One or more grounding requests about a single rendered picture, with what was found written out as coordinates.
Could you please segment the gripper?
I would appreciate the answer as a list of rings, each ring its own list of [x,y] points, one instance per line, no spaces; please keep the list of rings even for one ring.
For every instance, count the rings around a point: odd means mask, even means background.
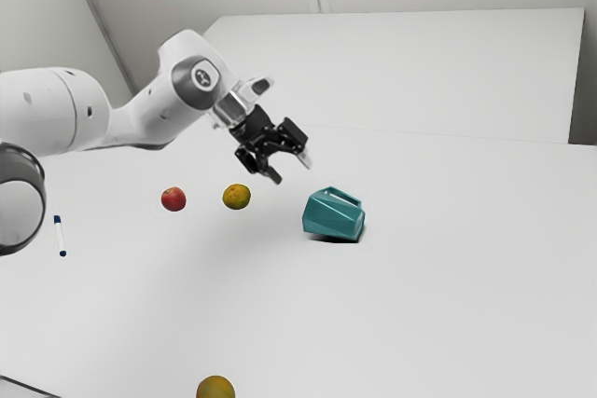
[[[306,169],[312,167],[307,150],[309,137],[289,117],[274,128],[269,115],[259,105],[240,124],[229,129],[229,134],[238,143],[234,155],[245,169],[251,174],[261,174],[276,185],[283,178],[262,151],[266,146],[272,154],[276,151],[293,154]]]

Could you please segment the white pen with blue cap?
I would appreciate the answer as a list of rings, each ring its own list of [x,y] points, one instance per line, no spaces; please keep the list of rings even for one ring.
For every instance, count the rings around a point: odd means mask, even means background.
[[[65,247],[65,238],[64,238],[63,228],[62,228],[62,218],[59,215],[54,215],[53,222],[54,222],[54,228],[55,228],[57,244],[58,244],[58,249],[59,249],[59,256],[66,257],[67,251],[66,251],[66,247]]]

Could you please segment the teal faceted mug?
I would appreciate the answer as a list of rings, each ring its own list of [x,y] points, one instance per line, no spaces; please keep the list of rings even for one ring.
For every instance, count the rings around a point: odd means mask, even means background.
[[[301,221],[306,233],[358,241],[364,230],[365,216],[359,199],[328,186],[308,197]]]

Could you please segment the red apple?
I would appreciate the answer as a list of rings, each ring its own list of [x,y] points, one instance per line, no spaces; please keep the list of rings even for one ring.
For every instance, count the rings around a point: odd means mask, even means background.
[[[172,186],[161,193],[160,202],[167,211],[180,212],[187,205],[187,196],[181,188]]]

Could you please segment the orange-green mango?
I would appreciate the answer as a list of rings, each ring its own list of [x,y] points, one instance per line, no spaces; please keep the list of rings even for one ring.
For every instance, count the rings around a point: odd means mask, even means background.
[[[213,375],[199,383],[196,398],[236,398],[236,391],[227,378]]]

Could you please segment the yellow-green orange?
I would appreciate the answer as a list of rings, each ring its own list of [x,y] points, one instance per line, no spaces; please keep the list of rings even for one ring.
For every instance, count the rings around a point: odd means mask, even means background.
[[[229,185],[222,194],[224,205],[231,210],[241,210],[248,206],[251,200],[251,190],[242,184]]]

